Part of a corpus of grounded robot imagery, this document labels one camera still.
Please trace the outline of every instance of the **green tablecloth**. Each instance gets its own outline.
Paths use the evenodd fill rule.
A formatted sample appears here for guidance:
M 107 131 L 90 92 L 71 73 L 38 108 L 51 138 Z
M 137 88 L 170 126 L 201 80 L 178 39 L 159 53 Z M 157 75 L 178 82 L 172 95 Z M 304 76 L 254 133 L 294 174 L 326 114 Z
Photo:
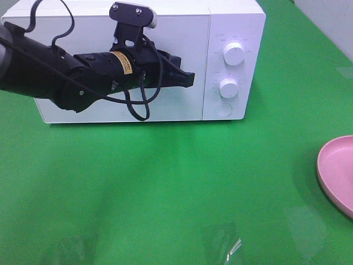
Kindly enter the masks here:
M 259 2 L 243 120 L 47 125 L 0 93 L 1 265 L 220 264 L 238 237 L 243 263 L 353 264 L 315 168 L 353 134 L 352 63 L 290 1 Z

